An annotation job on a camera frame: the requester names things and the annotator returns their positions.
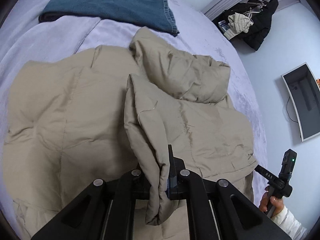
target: white sleeve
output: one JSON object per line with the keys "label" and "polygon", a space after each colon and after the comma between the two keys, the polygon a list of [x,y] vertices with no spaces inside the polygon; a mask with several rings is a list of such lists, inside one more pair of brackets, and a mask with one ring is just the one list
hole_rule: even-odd
{"label": "white sleeve", "polygon": [[308,234],[307,229],[294,218],[286,207],[271,220],[286,232],[292,240],[303,240]]}

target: bed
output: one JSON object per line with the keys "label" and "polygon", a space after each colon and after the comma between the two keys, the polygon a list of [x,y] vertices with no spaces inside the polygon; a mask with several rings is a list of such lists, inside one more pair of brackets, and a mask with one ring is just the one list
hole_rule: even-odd
{"label": "bed", "polygon": [[[244,66],[229,41],[201,12],[180,0],[168,0],[174,13],[178,37],[153,31],[177,49],[191,54],[210,55],[231,66],[228,93],[234,107],[246,115],[254,134],[254,156],[267,168],[266,137],[259,106]],[[38,15],[49,0],[19,0],[0,28],[0,152],[7,132],[8,91],[15,76],[29,60],[56,62],[98,45],[128,47],[140,27],[91,17],[64,16],[55,22],[38,24]],[[254,203],[259,204],[266,181],[254,172]],[[0,179],[0,208],[18,232],[12,199]]]}

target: cable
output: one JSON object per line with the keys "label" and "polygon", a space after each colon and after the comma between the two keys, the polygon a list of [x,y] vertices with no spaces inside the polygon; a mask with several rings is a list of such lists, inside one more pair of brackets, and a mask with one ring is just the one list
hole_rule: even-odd
{"label": "cable", "polygon": [[288,114],[290,120],[291,120],[292,122],[297,122],[297,121],[295,121],[295,120],[292,120],[291,117],[290,117],[290,115],[289,115],[289,112],[288,112],[288,103],[289,103],[289,100],[290,100],[290,97],[288,98],[287,106],[285,107],[285,109],[287,110],[287,114]]}

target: human hand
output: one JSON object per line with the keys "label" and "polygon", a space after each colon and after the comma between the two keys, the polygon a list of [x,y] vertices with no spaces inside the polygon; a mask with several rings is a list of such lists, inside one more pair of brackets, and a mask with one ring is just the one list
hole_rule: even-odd
{"label": "human hand", "polygon": [[[260,201],[260,206],[259,206],[259,209],[262,212],[266,212],[268,210],[267,205],[269,202],[269,199],[268,199],[269,186],[266,187],[264,190],[266,190],[267,192],[265,192],[263,194],[262,199]],[[272,205],[274,205],[276,207],[275,211],[273,212],[272,217],[276,216],[284,209],[283,199],[279,199],[279,198],[272,196],[272,197],[270,197],[270,202]]]}

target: metal screw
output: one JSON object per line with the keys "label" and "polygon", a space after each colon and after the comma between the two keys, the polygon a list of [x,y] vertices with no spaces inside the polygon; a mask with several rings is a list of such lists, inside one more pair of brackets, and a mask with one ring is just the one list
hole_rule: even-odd
{"label": "metal screw", "polygon": [[189,175],[190,175],[190,171],[189,171],[189,170],[181,170],[181,171],[180,171],[180,174],[181,174],[182,176],[189,176]]}
{"label": "metal screw", "polygon": [[229,182],[225,179],[220,179],[218,183],[221,187],[226,187],[229,185]]}
{"label": "metal screw", "polygon": [[140,170],[133,170],[133,171],[131,171],[131,174],[133,176],[139,176],[141,174],[141,171]]}
{"label": "metal screw", "polygon": [[93,182],[93,185],[99,187],[103,184],[103,180],[102,179],[95,179]]}

